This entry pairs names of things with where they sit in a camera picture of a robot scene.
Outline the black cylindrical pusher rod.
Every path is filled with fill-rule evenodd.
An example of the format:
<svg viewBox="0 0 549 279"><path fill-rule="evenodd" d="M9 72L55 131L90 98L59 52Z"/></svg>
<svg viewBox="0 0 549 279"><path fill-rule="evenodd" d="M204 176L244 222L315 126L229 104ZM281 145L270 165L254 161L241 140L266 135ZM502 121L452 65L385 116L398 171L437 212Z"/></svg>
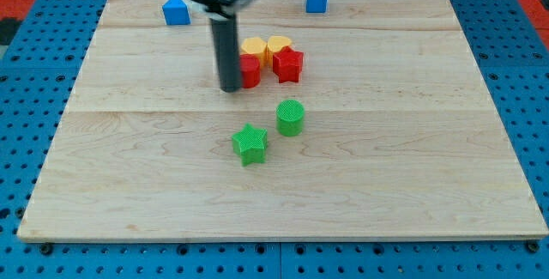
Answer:
<svg viewBox="0 0 549 279"><path fill-rule="evenodd" d="M238 17L229 15L223 20L211 19L210 28L220 89L226 93L236 92L243 84L238 49Z"/></svg>

